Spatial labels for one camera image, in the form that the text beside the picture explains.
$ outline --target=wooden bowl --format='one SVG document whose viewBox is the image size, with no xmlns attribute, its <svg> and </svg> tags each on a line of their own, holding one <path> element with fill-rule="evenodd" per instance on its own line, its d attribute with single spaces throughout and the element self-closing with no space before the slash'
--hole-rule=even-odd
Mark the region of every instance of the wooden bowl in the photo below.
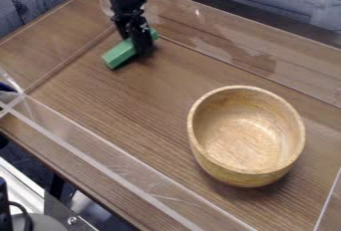
<svg viewBox="0 0 341 231">
<path fill-rule="evenodd" d="M 232 86 L 207 93 L 187 116 L 194 157 L 219 181 L 258 187 L 288 171 L 305 144 L 301 117 L 274 93 Z"/>
</svg>

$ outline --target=black cable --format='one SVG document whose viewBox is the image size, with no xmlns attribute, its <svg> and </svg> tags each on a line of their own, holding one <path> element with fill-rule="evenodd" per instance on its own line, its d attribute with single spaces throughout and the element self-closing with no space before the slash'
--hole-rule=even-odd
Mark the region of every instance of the black cable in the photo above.
<svg viewBox="0 0 341 231">
<path fill-rule="evenodd" d="M 24 208 L 24 206 L 16 202 L 8 202 L 10 206 L 14 206 L 17 207 L 21 212 L 22 212 L 22 215 L 25 217 L 25 226 L 24 226 L 24 230 L 22 231 L 33 231 L 33 222 L 32 222 L 32 219 L 28 215 L 28 212 L 26 212 L 26 209 Z"/>
</svg>

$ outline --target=bowl rim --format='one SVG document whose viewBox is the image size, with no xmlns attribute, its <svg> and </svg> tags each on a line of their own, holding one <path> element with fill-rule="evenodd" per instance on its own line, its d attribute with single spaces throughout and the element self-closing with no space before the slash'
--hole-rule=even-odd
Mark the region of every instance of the bowl rim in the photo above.
<svg viewBox="0 0 341 231">
<path fill-rule="evenodd" d="M 292 113 L 294 117 L 295 117 L 295 122 L 298 125 L 298 136 L 299 136 L 299 140 L 296 143 L 296 148 L 298 151 L 295 154 L 290 155 L 290 157 L 287 157 L 287 159 L 275 166 L 275 168 L 262 168 L 262 169 L 250 169 L 250 168 L 238 168 L 235 166 L 227 165 L 226 163 L 218 161 L 216 159 L 214 159 L 203 150 L 203 147 L 200 146 L 200 144 L 196 141 L 195 135 L 194 135 L 194 129 L 192 129 L 192 118 L 195 115 L 195 111 L 199 107 L 199 105 L 202 104 L 202 102 L 211 97 L 212 95 L 218 94 L 219 92 L 224 92 L 224 91 L 230 91 L 230 90 L 251 90 L 251 91 L 256 91 L 262 94 L 267 94 L 268 96 L 271 96 L 272 98 L 275 98 L 284 106 L 286 109 Z M 284 169 L 286 167 L 288 167 L 292 162 L 296 160 L 298 156 L 302 153 L 303 150 L 303 146 L 305 146 L 305 125 L 303 125 L 303 121 L 302 118 L 295 110 L 295 108 L 292 107 L 292 105 L 280 97 L 278 96 L 275 93 L 254 87 L 254 86 L 226 86 L 226 87 L 220 87 L 212 91 L 210 91 L 208 93 L 206 93 L 194 103 L 194 105 L 190 108 L 188 114 L 187 114 L 187 121 L 185 121 L 185 128 L 187 128 L 187 136 L 188 136 L 188 140 L 190 140 L 190 144 L 191 147 L 195 148 L 195 150 L 199 151 L 199 153 L 202 154 L 202 156 L 206 158 L 207 161 L 210 161 L 212 164 L 218 165 L 219 167 L 227 169 L 228 171 L 234 171 L 242 174 L 270 174 L 272 172 L 276 172 L 282 169 Z"/>
</svg>

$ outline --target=wooden table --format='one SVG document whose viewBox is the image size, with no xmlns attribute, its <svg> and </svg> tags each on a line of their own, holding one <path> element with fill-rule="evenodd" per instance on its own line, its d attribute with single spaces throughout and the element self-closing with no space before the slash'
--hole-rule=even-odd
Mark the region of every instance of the wooden table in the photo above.
<svg viewBox="0 0 341 231">
<path fill-rule="evenodd" d="M 311 230 L 341 166 L 341 51 L 188 0 L 151 0 L 161 38 L 149 57 L 111 71 L 100 55 L 120 37 L 97 0 L 72 0 L 0 44 L 0 64 L 25 93 L 259 230 Z M 185 115 L 207 91 L 252 85 L 280 95 L 306 125 L 306 148 L 275 184 L 239 189 L 198 167 Z M 183 227 L 12 115 L 1 131 L 137 227 Z M 111 149 L 79 151 L 104 166 Z"/>
</svg>

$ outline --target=green block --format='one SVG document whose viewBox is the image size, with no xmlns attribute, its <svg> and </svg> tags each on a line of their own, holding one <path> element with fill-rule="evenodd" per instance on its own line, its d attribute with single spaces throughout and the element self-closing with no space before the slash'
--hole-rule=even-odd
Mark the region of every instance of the green block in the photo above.
<svg viewBox="0 0 341 231">
<path fill-rule="evenodd" d="M 151 28 L 152 39 L 156 40 L 159 37 L 157 31 Z M 132 39 L 125 39 L 115 48 L 112 48 L 103 56 L 103 60 L 111 69 L 115 69 L 121 65 L 128 58 L 136 54 Z"/>
</svg>

